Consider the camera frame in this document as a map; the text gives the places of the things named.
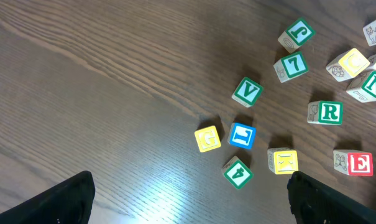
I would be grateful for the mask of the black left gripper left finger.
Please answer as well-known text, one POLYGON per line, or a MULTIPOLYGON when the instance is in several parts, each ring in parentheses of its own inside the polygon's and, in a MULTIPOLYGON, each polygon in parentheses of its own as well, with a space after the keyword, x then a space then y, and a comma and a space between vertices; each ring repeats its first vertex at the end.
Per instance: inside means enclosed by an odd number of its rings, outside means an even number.
POLYGON ((85 170, 0 214, 0 224, 88 224, 95 196, 85 170))

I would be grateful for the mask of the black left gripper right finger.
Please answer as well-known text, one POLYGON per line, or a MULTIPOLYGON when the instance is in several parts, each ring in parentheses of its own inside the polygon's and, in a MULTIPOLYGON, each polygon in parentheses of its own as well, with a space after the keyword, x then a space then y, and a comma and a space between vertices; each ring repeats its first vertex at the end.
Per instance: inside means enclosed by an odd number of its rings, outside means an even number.
POLYGON ((376 224, 376 211, 301 171, 287 184, 291 213, 300 224, 376 224))

